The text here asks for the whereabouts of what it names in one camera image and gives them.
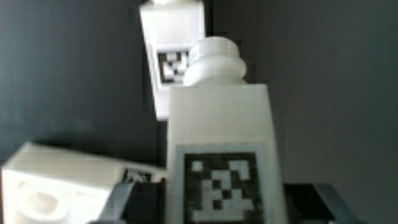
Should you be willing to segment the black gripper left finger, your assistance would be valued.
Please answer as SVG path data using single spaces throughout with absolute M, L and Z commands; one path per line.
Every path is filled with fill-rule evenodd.
M 87 224 L 163 224 L 165 184 L 119 183 L 99 217 Z

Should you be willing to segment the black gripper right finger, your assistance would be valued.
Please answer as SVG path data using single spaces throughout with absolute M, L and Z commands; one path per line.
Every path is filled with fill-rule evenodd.
M 357 217 L 330 184 L 284 185 L 287 224 L 369 224 Z

